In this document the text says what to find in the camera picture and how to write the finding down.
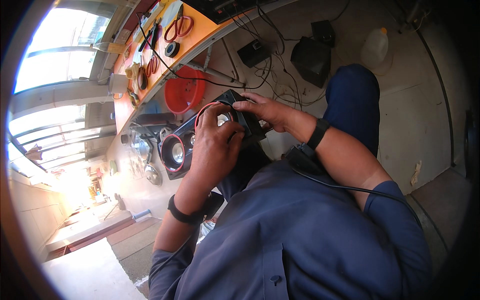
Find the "window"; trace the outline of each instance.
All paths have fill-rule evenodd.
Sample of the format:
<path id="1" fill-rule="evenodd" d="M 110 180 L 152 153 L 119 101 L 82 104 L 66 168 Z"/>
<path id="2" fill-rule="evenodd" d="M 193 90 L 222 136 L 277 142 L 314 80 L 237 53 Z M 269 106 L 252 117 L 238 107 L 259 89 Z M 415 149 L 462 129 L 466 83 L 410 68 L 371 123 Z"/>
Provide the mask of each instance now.
<path id="1" fill-rule="evenodd" d="M 99 137 L 101 128 L 84 129 L 84 118 L 85 105 L 46 109 L 10 121 L 11 166 L 27 177 L 43 178 L 44 169 L 85 159 L 83 141 Z M 25 156 L 35 145 L 42 147 L 42 159 Z"/>
<path id="2" fill-rule="evenodd" d="M 116 8 L 114 4 L 96 1 L 61 1 L 32 37 L 14 92 L 90 77 L 96 56 L 90 44 L 102 39 Z"/>

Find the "black watch strap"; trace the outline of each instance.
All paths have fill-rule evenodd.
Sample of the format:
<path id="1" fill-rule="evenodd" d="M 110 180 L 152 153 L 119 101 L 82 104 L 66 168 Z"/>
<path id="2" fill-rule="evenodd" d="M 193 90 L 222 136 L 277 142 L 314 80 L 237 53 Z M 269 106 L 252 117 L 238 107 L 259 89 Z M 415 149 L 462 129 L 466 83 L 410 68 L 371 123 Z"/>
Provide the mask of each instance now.
<path id="1" fill-rule="evenodd" d="M 315 151 L 316 147 L 323 139 L 325 131 L 330 127 L 330 124 L 325 119 L 317 119 L 317 126 L 315 126 L 315 130 L 312 133 L 312 136 L 308 140 L 307 146 L 310 147 L 313 151 Z"/>
<path id="2" fill-rule="evenodd" d="M 186 215 L 180 210 L 177 209 L 175 206 L 175 202 L 173 199 L 175 198 L 175 195 L 173 195 L 169 202 L 168 202 L 168 210 L 172 213 L 172 216 L 177 219 L 178 221 L 182 223 L 187 223 L 190 225 L 198 225 L 202 223 L 204 220 L 204 215 L 201 212 L 195 212 L 191 215 Z"/>

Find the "blue pants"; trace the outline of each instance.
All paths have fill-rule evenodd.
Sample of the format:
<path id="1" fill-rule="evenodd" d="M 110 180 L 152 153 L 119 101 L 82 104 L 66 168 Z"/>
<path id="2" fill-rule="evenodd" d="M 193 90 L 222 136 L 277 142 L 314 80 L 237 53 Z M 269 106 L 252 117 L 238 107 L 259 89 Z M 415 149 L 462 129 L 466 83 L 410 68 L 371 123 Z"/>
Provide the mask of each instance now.
<path id="1" fill-rule="evenodd" d="M 340 67 L 327 86 L 324 119 L 355 137 L 377 156 L 379 99 L 380 88 L 372 72 L 359 64 Z M 237 164 L 217 187 L 228 201 L 270 163 L 259 144 L 250 145 L 240 152 Z"/>

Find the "power strip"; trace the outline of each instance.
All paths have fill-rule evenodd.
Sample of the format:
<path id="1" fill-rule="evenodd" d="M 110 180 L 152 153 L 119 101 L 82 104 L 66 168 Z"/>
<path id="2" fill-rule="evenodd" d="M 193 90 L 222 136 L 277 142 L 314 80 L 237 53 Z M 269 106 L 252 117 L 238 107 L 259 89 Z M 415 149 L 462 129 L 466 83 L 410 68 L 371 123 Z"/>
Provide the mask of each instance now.
<path id="1" fill-rule="evenodd" d="M 157 18 L 157 16 L 160 14 L 160 12 L 165 8 L 165 4 L 162 2 L 157 2 L 155 6 L 152 8 L 150 11 L 150 15 L 148 18 L 144 18 L 142 20 L 142 28 L 144 29 L 145 32 L 147 32 L 147 28 L 150 27 L 150 25 L 153 23 L 153 21 Z M 135 31 L 133 32 L 133 41 L 135 43 L 138 43 L 142 40 L 144 35 L 142 34 L 142 31 L 140 30 L 140 27 L 137 27 Z"/>

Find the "hand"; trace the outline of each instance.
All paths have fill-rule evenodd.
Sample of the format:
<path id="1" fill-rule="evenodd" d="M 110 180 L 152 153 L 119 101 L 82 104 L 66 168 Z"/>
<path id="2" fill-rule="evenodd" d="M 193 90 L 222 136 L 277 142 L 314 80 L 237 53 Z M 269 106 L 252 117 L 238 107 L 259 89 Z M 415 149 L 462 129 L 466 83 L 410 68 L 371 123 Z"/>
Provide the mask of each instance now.
<path id="1" fill-rule="evenodd" d="M 218 102 L 198 119 L 192 166 L 187 175 L 203 192 L 216 187 L 237 162 L 245 129 L 233 121 L 217 125 L 217 116 L 229 110 L 230 106 Z"/>
<path id="2" fill-rule="evenodd" d="M 287 131 L 288 117 L 292 111 L 295 111 L 293 108 L 255 93 L 243 93 L 241 96 L 255 103 L 238 101 L 233 103 L 233 108 L 257 115 L 260 119 L 268 122 L 276 132 Z"/>

